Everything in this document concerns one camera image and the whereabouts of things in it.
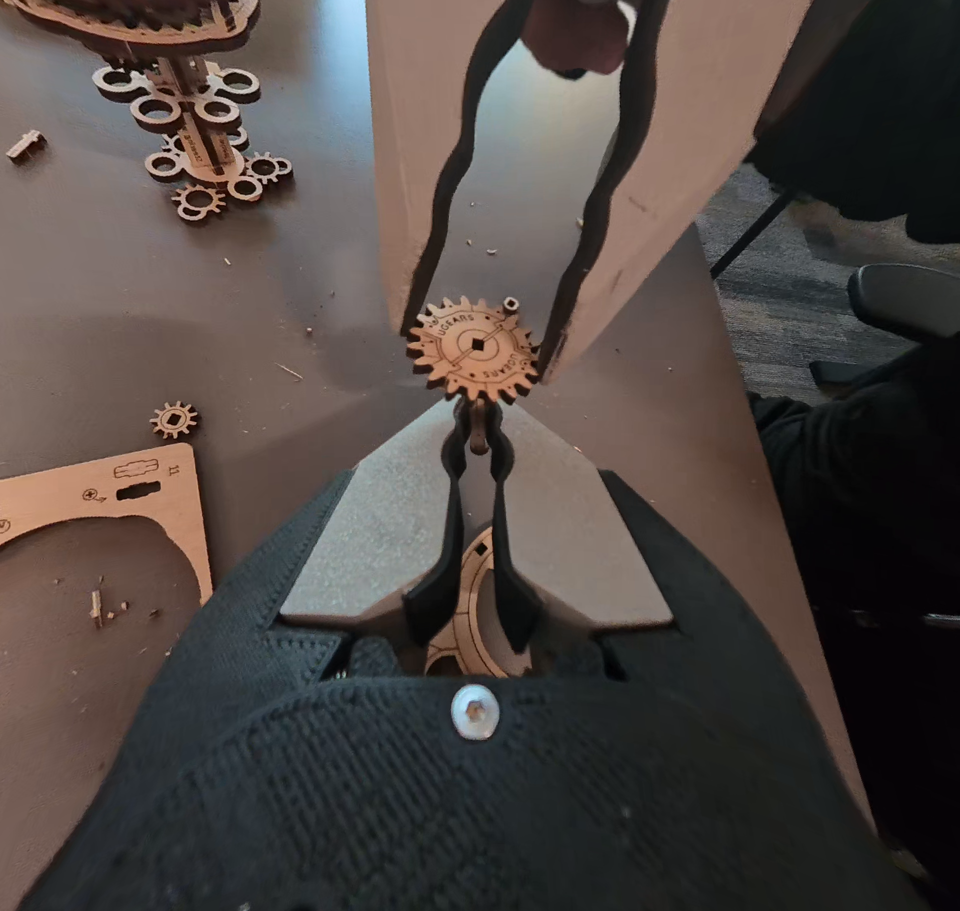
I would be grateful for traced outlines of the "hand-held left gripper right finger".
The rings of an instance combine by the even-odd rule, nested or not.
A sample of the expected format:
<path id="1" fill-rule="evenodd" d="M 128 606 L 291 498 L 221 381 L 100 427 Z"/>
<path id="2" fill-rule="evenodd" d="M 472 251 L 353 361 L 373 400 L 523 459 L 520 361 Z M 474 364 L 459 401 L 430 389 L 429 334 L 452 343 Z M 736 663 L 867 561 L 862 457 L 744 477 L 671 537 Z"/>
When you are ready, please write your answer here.
<path id="1" fill-rule="evenodd" d="M 486 413 L 494 600 L 514 653 L 532 642 L 669 626 L 674 616 L 600 471 L 520 405 Z"/>

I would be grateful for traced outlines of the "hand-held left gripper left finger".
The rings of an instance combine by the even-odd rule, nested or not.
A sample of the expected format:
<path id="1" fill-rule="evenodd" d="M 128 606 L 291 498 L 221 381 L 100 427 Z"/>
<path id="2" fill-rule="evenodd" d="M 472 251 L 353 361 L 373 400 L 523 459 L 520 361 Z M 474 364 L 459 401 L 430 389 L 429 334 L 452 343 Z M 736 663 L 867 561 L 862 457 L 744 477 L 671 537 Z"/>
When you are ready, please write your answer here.
<path id="1" fill-rule="evenodd" d="M 470 421 L 439 401 L 360 461 L 279 609 L 294 627 L 427 645 L 454 616 Z"/>

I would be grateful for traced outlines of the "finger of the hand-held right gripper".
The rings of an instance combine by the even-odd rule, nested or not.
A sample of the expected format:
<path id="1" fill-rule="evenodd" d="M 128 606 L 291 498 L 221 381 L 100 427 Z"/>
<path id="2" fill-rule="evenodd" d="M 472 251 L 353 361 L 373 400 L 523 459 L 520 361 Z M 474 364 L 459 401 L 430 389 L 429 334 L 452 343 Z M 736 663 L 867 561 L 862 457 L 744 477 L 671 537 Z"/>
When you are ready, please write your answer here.
<path id="1" fill-rule="evenodd" d="M 390 324 L 426 306 L 484 89 L 533 0 L 366 0 L 380 267 Z"/>
<path id="2" fill-rule="evenodd" d="M 558 284 L 539 354 L 543 381 L 606 329 L 870 2 L 615 3 L 630 24 L 619 120 Z"/>

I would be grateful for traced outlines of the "round wooden ring plate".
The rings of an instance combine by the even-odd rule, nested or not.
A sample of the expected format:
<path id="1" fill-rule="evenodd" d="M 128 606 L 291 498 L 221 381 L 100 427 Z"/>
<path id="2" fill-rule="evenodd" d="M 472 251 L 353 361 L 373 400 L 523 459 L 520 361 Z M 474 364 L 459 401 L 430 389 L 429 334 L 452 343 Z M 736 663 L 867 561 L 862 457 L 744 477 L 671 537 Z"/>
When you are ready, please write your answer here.
<path id="1" fill-rule="evenodd" d="M 532 670 L 529 651 L 512 649 L 498 617 L 492 527 L 465 548 L 452 618 L 432 638 L 426 676 L 522 677 Z"/>

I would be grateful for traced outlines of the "engraved wooden gear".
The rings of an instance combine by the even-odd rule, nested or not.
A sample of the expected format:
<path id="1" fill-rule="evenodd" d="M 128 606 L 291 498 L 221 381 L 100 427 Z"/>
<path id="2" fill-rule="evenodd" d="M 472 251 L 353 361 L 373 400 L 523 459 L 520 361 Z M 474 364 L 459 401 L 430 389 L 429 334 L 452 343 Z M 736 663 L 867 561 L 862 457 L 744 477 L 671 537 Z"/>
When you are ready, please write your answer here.
<path id="1" fill-rule="evenodd" d="M 468 401 L 514 401 L 539 381 L 538 345 L 520 310 L 508 315 L 485 300 L 444 298 L 415 317 L 407 341 L 429 384 Z"/>

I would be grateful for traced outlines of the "wooden gear model assembly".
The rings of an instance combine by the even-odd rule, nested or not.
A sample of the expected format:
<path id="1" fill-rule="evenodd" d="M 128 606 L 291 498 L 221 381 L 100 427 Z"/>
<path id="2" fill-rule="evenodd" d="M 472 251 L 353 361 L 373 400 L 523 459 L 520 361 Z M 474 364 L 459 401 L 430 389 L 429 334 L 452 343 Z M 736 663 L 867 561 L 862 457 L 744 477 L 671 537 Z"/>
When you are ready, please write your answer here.
<path id="1" fill-rule="evenodd" d="M 171 185 L 182 221 L 205 223 L 230 203 L 251 207 L 292 176 L 288 158 L 247 152 L 242 108 L 260 99 L 258 76 L 215 59 L 248 42 L 260 0 L 2 2 L 103 60 L 93 85 L 161 138 L 144 167 L 155 182 Z"/>

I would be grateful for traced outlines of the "person's right hand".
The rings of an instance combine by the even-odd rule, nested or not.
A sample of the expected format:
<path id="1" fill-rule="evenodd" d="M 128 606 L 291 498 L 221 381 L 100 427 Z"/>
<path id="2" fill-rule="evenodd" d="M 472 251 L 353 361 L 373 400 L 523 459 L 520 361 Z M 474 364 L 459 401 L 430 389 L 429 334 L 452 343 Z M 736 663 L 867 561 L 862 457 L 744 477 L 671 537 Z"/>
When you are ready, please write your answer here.
<path id="1" fill-rule="evenodd" d="M 622 64 L 629 36 L 629 20 L 616 3 L 533 0 L 520 40 L 541 67 L 559 76 L 606 76 Z"/>

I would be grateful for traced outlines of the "black chair base leg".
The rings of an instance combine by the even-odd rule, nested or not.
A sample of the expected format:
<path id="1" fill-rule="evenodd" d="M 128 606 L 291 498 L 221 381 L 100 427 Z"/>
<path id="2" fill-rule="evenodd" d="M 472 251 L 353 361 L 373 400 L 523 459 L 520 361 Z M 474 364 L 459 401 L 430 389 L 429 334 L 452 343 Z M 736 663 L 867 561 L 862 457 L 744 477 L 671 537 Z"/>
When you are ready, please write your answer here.
<path id="1" fill-rule="evenodd" d="M 716 281 L 764 233 L 797 197 L 798 189 L 782 190 L 747 229 L 710 267 L 710 278 Z"/>

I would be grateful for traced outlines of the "tiny wooden gear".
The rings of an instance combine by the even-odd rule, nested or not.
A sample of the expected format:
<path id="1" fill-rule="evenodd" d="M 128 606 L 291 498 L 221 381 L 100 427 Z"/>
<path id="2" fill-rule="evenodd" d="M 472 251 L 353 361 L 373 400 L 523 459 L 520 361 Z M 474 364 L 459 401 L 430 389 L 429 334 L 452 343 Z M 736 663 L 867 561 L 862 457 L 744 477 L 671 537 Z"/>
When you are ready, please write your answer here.
<path id="1" fill-rule="evenodd" d="M 198 424 L 198 413 L 189 404 L 182 401 L 165 402 L 161 408 L 155 409 L 150 419 L 150 426 L 154 433 L 163 440 L 176 441 L 181 435 L 187 435 Z"/>

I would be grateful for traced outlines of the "person's black clothing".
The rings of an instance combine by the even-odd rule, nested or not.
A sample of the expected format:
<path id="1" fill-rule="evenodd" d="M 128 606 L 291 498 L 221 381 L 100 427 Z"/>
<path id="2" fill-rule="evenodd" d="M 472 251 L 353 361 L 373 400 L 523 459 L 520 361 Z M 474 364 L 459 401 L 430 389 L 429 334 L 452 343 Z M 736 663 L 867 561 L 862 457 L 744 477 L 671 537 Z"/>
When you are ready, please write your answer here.
<path id="1" fill-rule="evenodd" d="M 958 335 L 821 404 L 747 397 L 877 829 L 958 909 Z"/>

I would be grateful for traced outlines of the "wooden frame sheet with slot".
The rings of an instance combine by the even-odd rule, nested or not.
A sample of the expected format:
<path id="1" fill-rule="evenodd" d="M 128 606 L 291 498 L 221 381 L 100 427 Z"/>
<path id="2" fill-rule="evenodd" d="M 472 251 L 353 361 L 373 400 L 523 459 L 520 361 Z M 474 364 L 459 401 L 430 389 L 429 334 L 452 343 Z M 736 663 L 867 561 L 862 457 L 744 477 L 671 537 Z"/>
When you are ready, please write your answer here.
<path id="1" fill-rule="evenodd" d="M 1 544 L 48 526 L 142 518 L 157 524 L 194 571 L 198 601 L 213 594 L 196 460 L 185 442 L 1 481 Z"/>

